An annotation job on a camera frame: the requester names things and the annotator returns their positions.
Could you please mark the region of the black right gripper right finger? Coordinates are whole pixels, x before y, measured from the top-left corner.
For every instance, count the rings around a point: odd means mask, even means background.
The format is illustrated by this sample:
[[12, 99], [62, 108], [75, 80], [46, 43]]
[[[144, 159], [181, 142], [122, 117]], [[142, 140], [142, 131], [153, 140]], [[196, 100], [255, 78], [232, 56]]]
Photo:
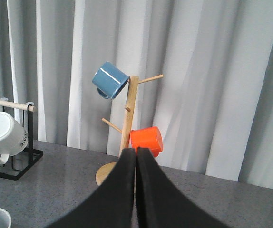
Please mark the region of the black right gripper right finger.
[[148, 148], [137, 149], [136, 205], [141, 228], [225, 228], [175, 187]]

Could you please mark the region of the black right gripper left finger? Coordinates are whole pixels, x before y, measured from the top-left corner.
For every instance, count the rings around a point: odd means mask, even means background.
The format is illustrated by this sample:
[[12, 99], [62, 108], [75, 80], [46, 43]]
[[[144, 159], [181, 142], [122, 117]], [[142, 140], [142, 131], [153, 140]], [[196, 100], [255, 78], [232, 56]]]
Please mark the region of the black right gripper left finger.
[[124, 149], [103, 183], [78, 207], [49, 228], [130, 228], [136, 152]]

